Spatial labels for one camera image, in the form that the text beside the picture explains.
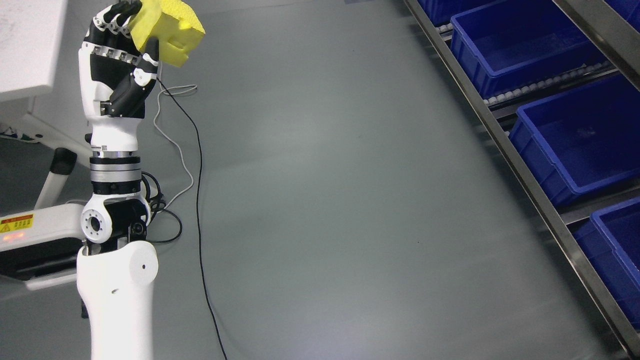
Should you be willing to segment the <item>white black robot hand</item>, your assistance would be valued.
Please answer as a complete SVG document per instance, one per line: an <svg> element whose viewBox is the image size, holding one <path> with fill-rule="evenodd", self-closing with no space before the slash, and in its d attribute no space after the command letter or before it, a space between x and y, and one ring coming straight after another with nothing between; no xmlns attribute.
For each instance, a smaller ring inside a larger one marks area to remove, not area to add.
<svg viewBox="0 0 640 360"><path fill-rule="evenodd" d="M157 82L160 46L151 37L137 50L131 23L140 0L121 1L100 10L91 20L78 50L82 105L87 120L143 119L146 99Z"/></svg>

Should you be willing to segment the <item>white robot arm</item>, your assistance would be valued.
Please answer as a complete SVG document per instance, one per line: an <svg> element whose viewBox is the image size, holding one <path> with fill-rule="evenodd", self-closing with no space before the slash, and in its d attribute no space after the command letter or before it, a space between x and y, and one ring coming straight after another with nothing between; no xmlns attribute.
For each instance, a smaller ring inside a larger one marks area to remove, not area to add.
<svg viewBox="0 0 640 360"><path fill-rule="evenodd" d="M151 360L156 249L146 240L150 206L141 190L131 117L91 115L93 194L80 215L85 240L77 288L90 324L93 360Z"/></svg>

